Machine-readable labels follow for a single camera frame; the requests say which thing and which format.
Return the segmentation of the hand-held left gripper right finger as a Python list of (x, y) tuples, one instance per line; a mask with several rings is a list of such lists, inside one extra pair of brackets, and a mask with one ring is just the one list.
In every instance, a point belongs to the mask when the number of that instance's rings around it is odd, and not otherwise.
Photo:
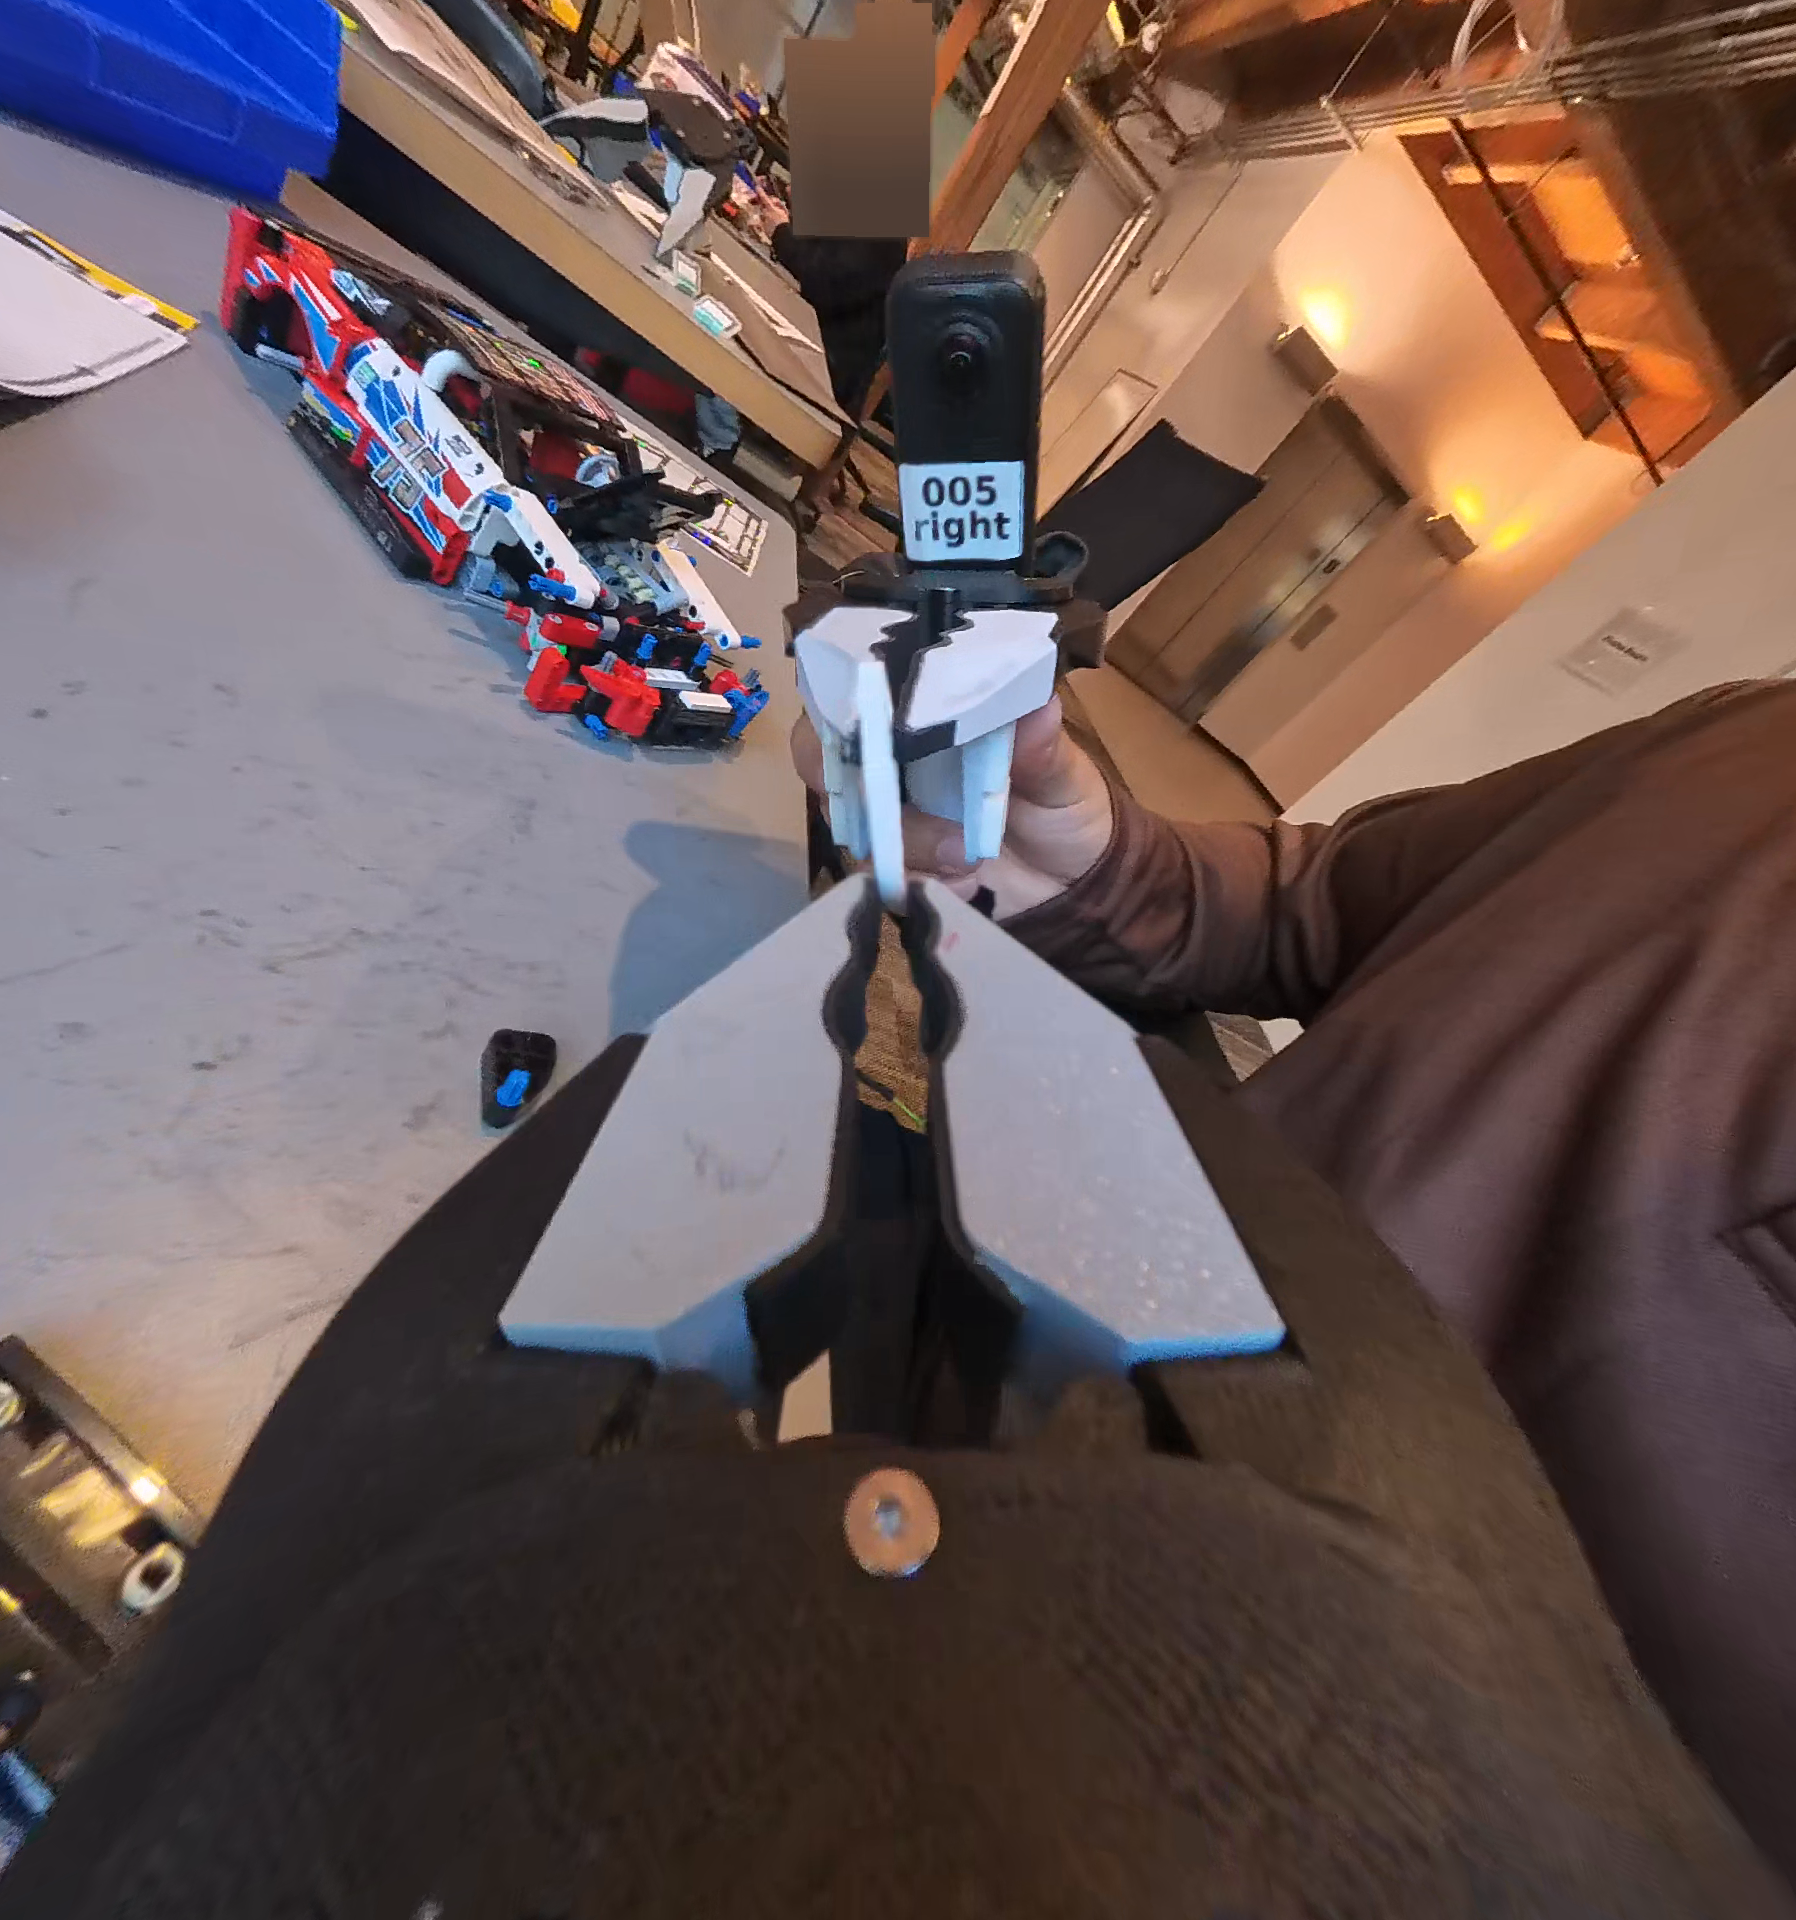
[(1287, 1341), (1126, 1021), (934, 880), (909, 888), (948, 1237), (1031, 1394)]

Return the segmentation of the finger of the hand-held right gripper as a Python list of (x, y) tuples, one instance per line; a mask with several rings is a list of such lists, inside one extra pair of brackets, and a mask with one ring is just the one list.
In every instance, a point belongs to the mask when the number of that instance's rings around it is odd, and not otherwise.
[(1056, 685), (1057, 617), (977, 608), (925, 645), (898, 707), (908, 737), (980, 740), (1042, 707)]
[(855, 740), (863, 730), (860, 682), (868, 667), (870, 713), (898, 737), (905, 667), (892, 649), (917, 637), (917, 615), (901, 605), (840, 600), (791, 637), (799, 701), (819, 737)]

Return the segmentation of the white curved frame brick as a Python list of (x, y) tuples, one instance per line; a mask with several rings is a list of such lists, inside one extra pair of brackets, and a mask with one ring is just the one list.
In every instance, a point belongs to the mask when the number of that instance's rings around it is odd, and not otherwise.
[(886, 665), (874, 655), (857, 663), (854, 692), (857, 799), (852, 851), (868, 865), (886, 913), (900, 917), (908, 902), (903, 788)]

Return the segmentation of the black brick plate assembly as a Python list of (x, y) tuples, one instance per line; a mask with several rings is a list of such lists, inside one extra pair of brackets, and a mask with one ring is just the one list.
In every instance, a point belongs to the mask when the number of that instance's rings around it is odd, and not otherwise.
[(206, 1526), (69, 1377), (0, 1339), (0, 1672), (53, 1698), (135, 1661)]

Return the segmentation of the person's right forearm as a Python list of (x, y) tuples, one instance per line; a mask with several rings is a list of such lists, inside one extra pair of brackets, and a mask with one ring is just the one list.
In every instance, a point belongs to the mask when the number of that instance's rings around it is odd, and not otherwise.
[(1796, 1044), (1796, 679), (1718, 685), (1328, 825), (1109, 804), (1006, 930), (1095, 996), (1301, 1025), (1476, 1023), (1567, 996)]

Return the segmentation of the grey desk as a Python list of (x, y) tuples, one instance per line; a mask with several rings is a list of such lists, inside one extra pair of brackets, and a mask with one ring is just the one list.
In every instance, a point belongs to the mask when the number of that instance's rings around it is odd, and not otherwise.
[(701, 564), (765, 640), (738, 752), (579, 740), (291, 442), (213, 324), (217, 197), (0, 118), (0, 210), (200, 320), (0, 427), (0, 1335), (209, 1513), (492, 1144), (487, 1032), (572, 1073), (795, 905), (793, 540)]

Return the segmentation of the person's right hand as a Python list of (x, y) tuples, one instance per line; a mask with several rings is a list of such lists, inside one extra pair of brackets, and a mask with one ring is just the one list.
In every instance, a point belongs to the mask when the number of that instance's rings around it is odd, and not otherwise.
[(997, 858), (963, 861), (958, 825), (905, 806), (905, 871), (967, 902), (988, 891), (991, 919), (1006, 922), (1081, 879), (1103, 855), (1111, 825), (1109, 786), (1065, 731), (1059, 701), (1051, 697), (1014, 728)]

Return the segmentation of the printed sticker sheet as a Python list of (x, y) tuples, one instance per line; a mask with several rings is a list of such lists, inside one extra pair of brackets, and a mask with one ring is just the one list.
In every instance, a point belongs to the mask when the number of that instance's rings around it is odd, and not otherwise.
[(696, 472), (660, 474), (660, 543), (692, 560), (713, 557), (751, 575), (765, 555), (767, 517)]

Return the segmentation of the black office chair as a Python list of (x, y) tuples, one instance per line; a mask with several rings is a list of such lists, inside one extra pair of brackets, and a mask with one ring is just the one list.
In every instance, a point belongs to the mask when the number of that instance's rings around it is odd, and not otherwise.
[(1074, 595), (1105, 610), (1158, 582), (1252, 502), (1265, 479), (1158, 420), (1126, 452), (1051, 504), (1038, 534), (1076, 540)]

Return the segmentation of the white black device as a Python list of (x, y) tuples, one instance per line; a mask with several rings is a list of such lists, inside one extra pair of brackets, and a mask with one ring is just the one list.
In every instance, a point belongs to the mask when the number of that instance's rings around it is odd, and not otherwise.
[(653, 257), (669, 259), (692, 245), (713, 210), (730, 195), (740, 161), (751, 153), (750, 132), (709, 100), (667, 87), (564, 103), (535, 120), (599, 183), (638, 177), (643, 195), (662, 205)]

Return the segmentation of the red white toy car model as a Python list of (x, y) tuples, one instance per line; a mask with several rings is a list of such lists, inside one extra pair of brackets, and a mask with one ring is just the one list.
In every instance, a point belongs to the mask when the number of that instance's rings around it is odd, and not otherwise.
[(502, 615), (530, 709), (605, 744), (710, 751), (765, 713), (761, 641), (660, 543), (660, 474), (701, 472), (566, 363), (247, 204), (217, 318), (296, 379), (291, 438), (395, 570)]

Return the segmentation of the wooden work table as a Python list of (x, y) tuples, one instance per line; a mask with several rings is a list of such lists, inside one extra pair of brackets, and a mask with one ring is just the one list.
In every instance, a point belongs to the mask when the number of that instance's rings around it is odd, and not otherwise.
[(748, 290), (791, 320), (793, 293), (741, 259), (704, 262), (738, 315), (716, 338), (653, 272), (651, 237), (613, 197), (585, 199), (555, 159), (532, 161), (374, 35), (348, 35), (325, 191), (555, 349), (588, 346), (727, 401), (801, 472), (845, 444), (819, 349), (774, 333)]

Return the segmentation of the blue plastic bin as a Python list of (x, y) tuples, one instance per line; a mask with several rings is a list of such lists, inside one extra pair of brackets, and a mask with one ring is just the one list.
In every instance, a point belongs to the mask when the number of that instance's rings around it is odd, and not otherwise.
[(325, 1), (0, 1), (0, 108), (276, 197), (334, 152), (340, 51)]

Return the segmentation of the wooden support post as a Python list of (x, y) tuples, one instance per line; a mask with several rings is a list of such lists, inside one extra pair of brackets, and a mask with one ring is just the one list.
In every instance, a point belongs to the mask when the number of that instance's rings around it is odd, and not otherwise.
[(932, 199), (909, 257), (968, 251), (1103, 21), (1105, 1), (1037, 1)]

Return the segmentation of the white wall sign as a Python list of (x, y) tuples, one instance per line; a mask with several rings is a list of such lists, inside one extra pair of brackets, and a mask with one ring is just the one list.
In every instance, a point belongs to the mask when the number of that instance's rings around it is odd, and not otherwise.
[(1572, 646), (1559, 668), (1605, 699), (1629, 692), (1687, 646), (1687, 635), (1651, 608), (1622, 607)]

